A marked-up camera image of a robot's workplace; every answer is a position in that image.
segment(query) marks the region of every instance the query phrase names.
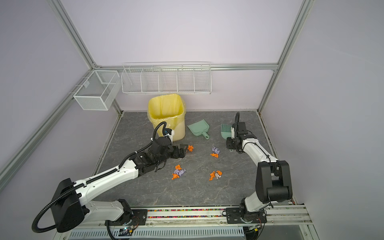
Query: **white wall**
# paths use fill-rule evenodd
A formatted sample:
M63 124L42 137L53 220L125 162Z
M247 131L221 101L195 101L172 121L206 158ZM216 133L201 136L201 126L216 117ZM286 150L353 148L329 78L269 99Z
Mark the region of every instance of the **white wall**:
M212 71L211 94L185 94L187 110L257 109L272 77L271 70ZM146 111L156 95L119 93L117 101L124 111Z
M52 240L55 231L32 232L32 221L59 182L91 176L116 120L114 109L85 111L75 102L0 193L1 239ZM51 210L39 227L53 225Z
M0 7L0 168L88 70L45 0Z
M0 167L88 70L45 0L0 7ZM57 184L92 174L116 120L74 103L0 192L1 239L51 240L31 224ZM40 227L54 224L51 212Z
M275 63L302 0L63 0L93 59Z
M316 1L262 115L320 239L382 239L384 2Z

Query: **purple crumpled paper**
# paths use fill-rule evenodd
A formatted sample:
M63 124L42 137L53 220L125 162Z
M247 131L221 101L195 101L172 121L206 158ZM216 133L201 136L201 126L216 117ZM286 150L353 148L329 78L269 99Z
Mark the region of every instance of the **purple crumpled paper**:
M175 171L173 171L174 174L177 174L179 175L179 177L181 177L181 175L183 175L185 173L185 169L181 169L181 170L178 170L176 169Z
M217 154L220 153L220 150L218 149L218 147L215 147L215 146L212 147L212 151L213 151L214 153L217 153Z

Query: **black cable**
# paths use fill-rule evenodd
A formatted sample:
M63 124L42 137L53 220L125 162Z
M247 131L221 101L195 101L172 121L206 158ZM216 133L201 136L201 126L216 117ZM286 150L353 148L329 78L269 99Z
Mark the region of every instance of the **black cable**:
M235 124L233 127L233 130L235 132L235 137L237 137L237 123L239 122L239 120L240 120L240 112L237 112L235 115Z
M124 165L125 161L127 161L130 157L132 157L133 155L135 155L135 154L138 153L138 152L142 152L142 151L144 151L145 149L149 148L151 145L152 145L152 141L151 141L148 145L146 145L145 147L139 149L138 151L136 151L136 152L132 152L132 153L130 153L129 155L127 155L127 156L121 161L121 163L119 164L119 169Z
M274 206L271 202L271 198L269 197L268 188L266 189L266 195L268 196L269 204L271 205L272 208L274 208Z
M110 237L112 240L117 240L117 239L112 235L112 232L111 232L111 230L109 229L109 220L105 220L105 225L107 226L107 232L108 232L109 237Z
M157 130L159 129L159 127L160 127L161 125L163 125L162 133L163 133L163 135L166 135L167 122L163 121L163 122L159 123L159 124L155 127L155 130L153 131L153 138L152 138L152 141L155 140L155 138L156 138L156 132L157 132Z
M159 123L159 124L156 126L156 128L155 128L155 130L154 130L154 132L153 132L153 138L152 138L152 140L155 139L155 137L156 137L156 132L157 132L157 130L159 129L159 127L160 127L161 125L164 125L164 126L163 126L163 130L162 130L163 134L164 134L164 135L166 134L166 133L165 133L165 128L166 128L167 122L161 122L161 123ZM140 150L138 150L138 151L136 151L136 152L133 152L133 153L129 154L128 156L126 156L126 157L123 159L123 161L120 163L120 165L119 165L119 169L123 166L123 164L125 163L125 161L126 161L127 159L129 159L131 156L135 155L135 154L138 153L138 152L142 152L142 151L144 151L145 149L149 148L151 145L152 145L152 142L150 142L147 146L141 148ZM99 180L99 179L101 179L101 178L103 178L103 177L105 177L105 176L108 176L108 175L110 175L110 174L112 174L112 173L114 173L114 172L116 172L116 171L118 171L118 170L115 168L115 169L113 169L113 170L111 170L111 171L109 171L109 172L106 172L106 173L101 174L101 175L99 175L99 176L97 176L97 177L94 177L94 178L92 178L92 179L89 179L88 181L86 181L86 184L90 184L90 183L92 183L92 182L94 182L94 181L96 181L96 180ZM50 230L52 230L52 229L55 229L55 228L56 228L56 224L55 224L55 225L52 225L52 226L49 226L49 227L45 227L45 228L39 228L39 227L37 226L37 224L39 223L41 217L48 211L48 209L50 209L56 202L58 202L58 200L60 200L60 199L62 199L62 198L64 198L64 197L70 195L72 192L74 192L76 189L79 189L80 187L84 187L84 184L83 184L83 183L82 183L82 184L79 184L79 185L77 185L77 186L75 186L75 187L73 187L73 188L71 188L71 189L65 191L64 193L60 194L57 198L55 198L54 200L52 200L50 203L48 203L48 204L47 204L47 205L46 205L46 206L45 206L45 207L44 207L44 208L37 214L37 216L36 216L35 219L33 220L33 222L32 222L32 231L34 231L34 232L36 232L36 233L42 233L42 232L47 232L47 231L50 231Z
M263 152L263 154L265 155L265 157L267 157L268 159L269 159L269 162L271 162L271 159L270 159L270 155L268 155L268 154L266 154L265 152L264 152L264 150L259 146L259 145L257 145L257 143L255 143L255 142L247 142L246 144L244 144L244 147L243 147L243 149L242 149L242 152L244 152L244 148L245 148L245 145L247 145L248 143L253 143L254 145L256 145L262 152Z
M157 168L157 166L156 166L156 170L155 170L155 172L157 172L158 170L163 169L163 168L166 166L166 163L167 163L167 160L164 161L164 165L163 165L163 167L161 167L161 168Z
M37 226L37 224L39 223L41 217L44 215L44 213L46 213L48 211L48 209L50 209L55 203L57 203L58 200L70 195L72 192L74 192L76 189L79 189L80 187L84 187L84 184L79 184L77 186L75 186L74 188L71 188L70 190L67 190L65 192L63 192L62 194L60 194L57 198L53 199L50 203L48 203L40 212L39 214L37 214L37 216L35 217L35 219L33 220L32 222L32 231L36 232L36 233L42 233L42 232L47 232L47 231L50 231L52 229L55 229L56 228L56 224L55 225L52 225L50 227L45 227L45 228L39 228Z
M260 235L262 234L263 230L264 230L264 227L265 227L265 223L263 225L263 228L260 230L260 233L259 235L257 236L256 240L260 237Z

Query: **aluminum frame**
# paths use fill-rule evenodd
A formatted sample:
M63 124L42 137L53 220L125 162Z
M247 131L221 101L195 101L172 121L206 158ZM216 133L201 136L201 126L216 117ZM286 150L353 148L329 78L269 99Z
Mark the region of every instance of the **aluminum frame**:
M43 139L48 135L72 103L75 102L73 92L77 91L83 82L89 77L92 70L89 70L73 88L71 93L61 101L55 110L45 119L45 121L34 131L27 141L18 149L16 154L0 169L0 192L11 181L13 176L22 167L25 161L31 156Z
M262 101L260 102L260 105L258 107L258 111L261 113L263 111L263 108L266 105L266 102L271 95L271 92L273 90L273 87L276 84L276 81L280 75L281 70L283 69L286 60L289 57L289 54L291 53L293 46L296 42L297 37L299 36L303 25L305 23L305 20L310 13L313 3L315 0L304 0L303 3L301 4L300 11L297 14L295 23L292 27L291 33L289 34L289 37L287 39L287 42L285 43L285 46L283 48L283 52L281 53L281 56L279 58L279 61L277 62L278 64L278 69L276 69L271 77L271 80L268 83L268 86L265 90L265 93L263 95Z
M91 70L94 69L100 69L100 70L119 70L123 69L121 66L98 66L95 61L93 60L91 54L87 50L85 44L83 43L79 33L77 32L76 28L74 27L72 21L70 20L67 12L65 11L62 3L60 0L47 0L48 4L54 11L57 19L62 24L65 32L68 34L69 38L71 39L74 46L77 48L79 54L83 57L86 64L89 66L90 70L85 74L85 76L79 81L78 85L81 85L84 81L84 78L86 78ZM276 80L278 79L278 76L280 74L280 71L282 70L289 53L291 52L293 45L295 43L295 40L297 39L297 36L299 35L302 26L306 20L306 17L308 13L310 12L310 9L312 8L314 0L304 0L300 11L298 13L298 16L295 20L294 26L291 30L291 33L288 37L288 40L284 46L283 52L281 53L281 56L279 58L278 63L251 63L251 64L216 64L211 65L212 71L224 71L224 70L272 70L274 71L274 74L272 75L272 78L268 84L268 87L264 93L263 99L260 103L260 106L258 108L258 113L260 116L260 121L263 123L263 120L261 118L261 112L268 100L268 97L270 96L270 93L276 83ZM76 86L72 92L75 92L79 86ZM12 177L17 173L17 171L21 168L21 166L25 163L25 161L29 158L29 156L33 153L33 151L38 147L40 142L45 138L45 136L50 132L50 130L56 125L56 123L59 121L59 119L63 116L63 114L67 111L67 109L70 107L70 105L74 102L73 94L68 94L63 101L61 101L60 104L58 104L57 108L51 112L51 114L46 118L46 120L36 129L36 131L28 138L28 140L25 142L23 146L20 147L20 149L17 151L17 153L8 161L8 163L0 169L0 192L4 189L4 187L9 183L9 181L12 179ZM109 139L103 149L103 153L100 156L98 165L96 165L96 168L94 170L94 173L97 171L98 167L100 166L100 163L103 160L103 157L109 147L110 141L113 137L113 133L116 130L119 121L121 119L122 110L120 109L119 105L117 104L116 100L112 103L114 109L116 110L118 114L118 119L115 122L114 128L109 136ZM272 148L271 151L275 152L275 149L273 145L270 143L270 147ZM312 235L316 233L314 230L314 227L309 225L308 230ZM58 234L55 235L54 239L58 239L57 237L60 237L59 239L65 239L61 235L66 233L61 233L60 236Z
M238 206L196 206L196 207L141 207L132 208L135 209L148 209L152 210L147 214L147 220L145 225L139 226L141 230L156 230L162 228L187 228L187 227L251 227L255 226L254 223L240 223L240 224L228 224L226 217L219 216L222 214L222 210L207 210L196 211L204 217L196 217L197 213L188 211L158 211L158 210L170 210L170 209L225 209L226 207L238 207ZM267 223L265 225L298 225L302 230L303 236L306 236L305 240L309 240L316 231L314 230L313 223L306 210L305 205L275 205L274 208L267 207ZM158 216L193 216L193 217L180 217L180 218L157 218ZM95 231L98 229L105 229L104 221L86 222L80 224L74 230L83 229L87 232ZM115 226L115 228L124 228L123 226ZM58 239L70 239L71 231L65 233L56 233L54 240Z

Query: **dustpan handle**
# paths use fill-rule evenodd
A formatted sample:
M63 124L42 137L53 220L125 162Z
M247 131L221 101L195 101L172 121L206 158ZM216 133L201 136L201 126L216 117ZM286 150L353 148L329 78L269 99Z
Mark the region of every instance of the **dustpan handle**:
M205 139L209 139L209 135L206 132L202 132L202 134L205 137Z

